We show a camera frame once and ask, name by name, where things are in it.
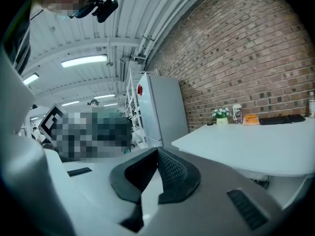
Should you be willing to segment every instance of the fluorescent light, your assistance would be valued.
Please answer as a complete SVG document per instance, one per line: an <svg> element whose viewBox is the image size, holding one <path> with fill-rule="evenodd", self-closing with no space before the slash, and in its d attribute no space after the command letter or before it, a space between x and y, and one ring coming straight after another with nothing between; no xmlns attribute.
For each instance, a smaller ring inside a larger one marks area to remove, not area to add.
<svg viewBox="0 0 315 236"><path fill-rule="evenodd" d="M68 61L61 62L61 65L66 68L74 65L81 65L86 63L95 63L95 62L107 62L106 55L90 56L78 59L72 59Z"/></svg>
<svg viewBox="0 0 315 236"><path fill-rule="evenodd" d="M73 101L73 102L65 103L65 104L62 104L62 106L68 106L68 105L78 103L78 102L80 102L80 101Z"/></svg>
<svg viewBox="0 0 315 236"><path fill-rule="evenodd" d="M100 99L100 98L105 98L105 97L113 97L115 96L114 94L109 94L109 95L103 95L103 96L97 96L97 97L94 97L94 99Z"/></svg>
<svg viewBox="0 0 315 236"><path fill-rule="evenodd" d="M108 107L108 106L114 106L114 105L118 105L118 103L114 103L114 104L108 104L108 105L104 105L104 107Z"/></svg>
<svg viewBox="0 0 315 236"><path fill-rule="evenodd" d="M23 83L25 85L28 85L29 83L33 82L34 80L37 80L39 78L39 76L34 73L32 76L28 77L26 80L23 80Z"/></svg>

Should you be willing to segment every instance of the black mesh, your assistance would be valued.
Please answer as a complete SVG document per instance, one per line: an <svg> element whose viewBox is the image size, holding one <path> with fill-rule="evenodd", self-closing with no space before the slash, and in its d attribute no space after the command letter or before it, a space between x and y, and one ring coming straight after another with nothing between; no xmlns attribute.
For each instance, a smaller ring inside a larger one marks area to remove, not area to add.
<svg viewBox="0 0 315 236"><path fill-rule="evenodd" d="M158 171L162 178L163 190L169 190L186 177L186 169L163 152L158 153Z"/></svg>

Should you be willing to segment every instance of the black vent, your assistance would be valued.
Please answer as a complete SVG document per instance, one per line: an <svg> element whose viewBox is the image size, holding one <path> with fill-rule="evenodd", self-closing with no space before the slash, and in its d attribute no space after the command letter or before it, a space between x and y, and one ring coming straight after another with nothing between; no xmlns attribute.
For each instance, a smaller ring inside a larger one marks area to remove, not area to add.
<svg viewBox="0 0 315 236"><path fill-rule="evenodd" d="M229 191L227 195L252 231L267 223L268 219L241 190Z"/></svg>
<svg viewBox="0 0 315 236"><path fill-rule="evenodd" d="M74 177L74 176L81 175L90 171L92 171L90 168L82 168L82 169L78 169L74 171L68 171L68 174L70 177Z"/></svg>

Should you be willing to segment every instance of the blurred person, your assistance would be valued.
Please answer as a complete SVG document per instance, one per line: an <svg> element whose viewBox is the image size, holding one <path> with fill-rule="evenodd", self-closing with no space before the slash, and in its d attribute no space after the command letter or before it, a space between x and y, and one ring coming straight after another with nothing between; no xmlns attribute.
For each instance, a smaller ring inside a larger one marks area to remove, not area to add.
<svg viewBox="0 0 315 236"><path fill-rule="evenodd" d="M88 102L88 105L91 105L93 108L98 107L99 106L99 101L93 99L90 102Z"/></svg>
<svg viewBox="0 0 315 236"><path fill-rule="evenodd" d="M38 141L40 144L43 144L46 140L46 137L40 132L40 130L37 127L33 128L35 140Z"/></svg>
<svg viewBox="0 0 315 236"><path fill-rule="evenodd" d="M98 0L28 0L11 22L3 45L14 68L21 75L31 54L30 20L49 11L69 18L88 15L88 8Z"/></svg>

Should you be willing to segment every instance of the clear container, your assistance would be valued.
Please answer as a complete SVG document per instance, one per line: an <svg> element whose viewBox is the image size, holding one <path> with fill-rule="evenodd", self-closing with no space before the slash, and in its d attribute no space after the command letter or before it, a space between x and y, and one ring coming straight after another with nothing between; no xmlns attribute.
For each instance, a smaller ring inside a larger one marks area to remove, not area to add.
<svg viewBox="0 0 315 236"><path fill-rule="evenodd" d="M233 105L233 120L235 120L236 124L242 124L243 118L242 118L242 105L241 104L235 104Z"/></svg>
<svg viewBox="0 0 315 236"><path fill-rule="evenodd" d="M315 118L315 97L314 97L314 92L310 92L309 108L310 108L310 117Z"/></svg>

